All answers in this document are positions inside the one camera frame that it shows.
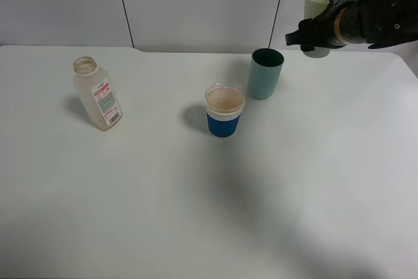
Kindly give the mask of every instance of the table surface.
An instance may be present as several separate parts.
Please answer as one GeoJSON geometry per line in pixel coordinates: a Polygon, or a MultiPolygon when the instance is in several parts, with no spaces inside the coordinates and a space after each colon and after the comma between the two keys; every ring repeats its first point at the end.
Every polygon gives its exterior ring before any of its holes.
{"type": "Polygon", "coordinates": [[[249,55],[0,47],[0,276],[416,278],[418,80],[393,54],[283,54],[217,140],[204,91],[245,86],[249,55]],[[107,132],[84,55],[123,109],[107,132]]]}

